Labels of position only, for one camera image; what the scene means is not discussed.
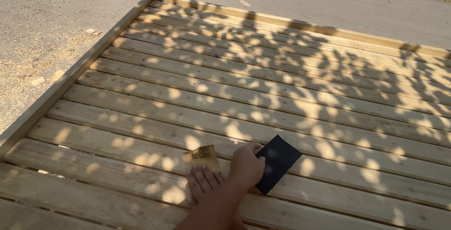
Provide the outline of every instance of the hand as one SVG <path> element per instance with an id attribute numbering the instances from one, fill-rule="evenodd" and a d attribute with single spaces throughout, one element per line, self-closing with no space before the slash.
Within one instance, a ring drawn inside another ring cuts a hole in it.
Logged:
<path id="1" fill-rule="evenodd" d="M 235 151 L 230 164 L 229 178 L 245 191 L 254 187 L 265 172 L 265 158 L 256 158 L 254 151 L 262 147 L 259 143 L 249 143 Z"/>
<path id="2" fill-rule="evenodd" d="M 197 164 L 193 164 L 191 170 L 186 171 L 186 179 L 188 179 L 188 186 L 191 189 L 193 198 L 188 198 L 187 202 L 191 208 L 196 206 L 194 200 L 199 204 L 205 197 L 213 192 L 225 178 L 218 172 L 212 172 L 207 165 L 202 165 L 200 170 Z M 238 213 L 235 213 L 230 229 L 245 230 L 246 227 L 240 219 Z"/>

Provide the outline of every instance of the ground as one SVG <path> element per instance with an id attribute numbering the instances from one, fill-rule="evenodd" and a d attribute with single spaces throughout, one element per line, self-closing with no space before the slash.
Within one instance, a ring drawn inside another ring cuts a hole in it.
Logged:
<path id="1" fill-rule="evenodd" d="M 201 0 L 451 49 L 451 3 L 440 0 Z M 139 0 L 0 0 L 0 132 Z M 22 67 L 36 73 L 19 78 Z M 38 77 L 46 82 L 31 86 Z"/>

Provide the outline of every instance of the black sandpaper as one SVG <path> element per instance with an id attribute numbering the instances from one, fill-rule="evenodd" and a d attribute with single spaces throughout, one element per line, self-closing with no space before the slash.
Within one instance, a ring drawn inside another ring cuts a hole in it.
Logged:
<path id="1" fill-rule="evenodd" d="M 266 158 L 265 173 L 255 187 L 266 196 L 301 155 L 296 148 L 276 135 L 255 155 L 257 158 Z"/>

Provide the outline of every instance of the wood chip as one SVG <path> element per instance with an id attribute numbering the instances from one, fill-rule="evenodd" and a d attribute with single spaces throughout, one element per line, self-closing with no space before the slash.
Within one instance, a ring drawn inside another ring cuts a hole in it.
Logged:
<path id="1" fill-rule="evenodd" d="M 92 33 L 94 33 L 94 32 L 95 32 L 95 30 L 94 30 L 94 29 L 92 29 L 92 28 L 90 28 L 90 29 L 86 30 L 86 32 L 87 32 L 88 34 L 92 34 Z"/>
<path id="2" fill-rule="evenodd" d="M 42 83 L 44 83 L 45 81 L 46 81 L 46 79 L 44 79 L 44 77 L 39 77 L 39 78 L 31 81 L 31 85 L 38 86 L 38 85 L 41 85 Z"/>
<path id="3" fill-rule="evenodd" d="M 240 0 L 239 2 L 245 7 L 251 7 L 251 5 L 245 0 Z"/>
<path id="4" fill-rule="evenodd" d="M 24 68 L 22 70 L 22 74 L 26 75 L 26 76 L 33 75 L 36 71 L 29 67 L 29 66 L 31 66 L 31 67 L 33 67 L 33 66 L 32 65 L 27 65 L 27 66 L 28 66 L 27 68 Z"/>
<path id="5" fill-rule="evenodd" d="M 52 77 L 52 81 L 56 82 L 61 76 L 63 76 L 63 74 L 64 74 L 64 71 L 61 69 L 56 71 Z"/>

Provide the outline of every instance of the sandpaper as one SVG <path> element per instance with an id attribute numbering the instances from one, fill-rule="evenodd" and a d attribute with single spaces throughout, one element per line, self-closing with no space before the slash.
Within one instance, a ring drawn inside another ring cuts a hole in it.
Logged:
<path id="1" fill-rule="evenodd" d="M 213 145 L 201 146 L 189 152 L 184 152 L 186 169 L 191 169 L 193 164 L 199 167 L 206 164 L 211 171 L 217 170 L 220 172 L 218 158 L 216 157 L 215 147 Z"/>
<path id="2" fill-rule="evenodd" d="M 265 173 L 260 182 L 255 186 L 266 196 L 280 181 L 282 176 L 302 156 L 302 153 L 292 147 L 279 135 L 276 135 L 255 156 L 257 158 L 261 156 L 266 158 Z"/>

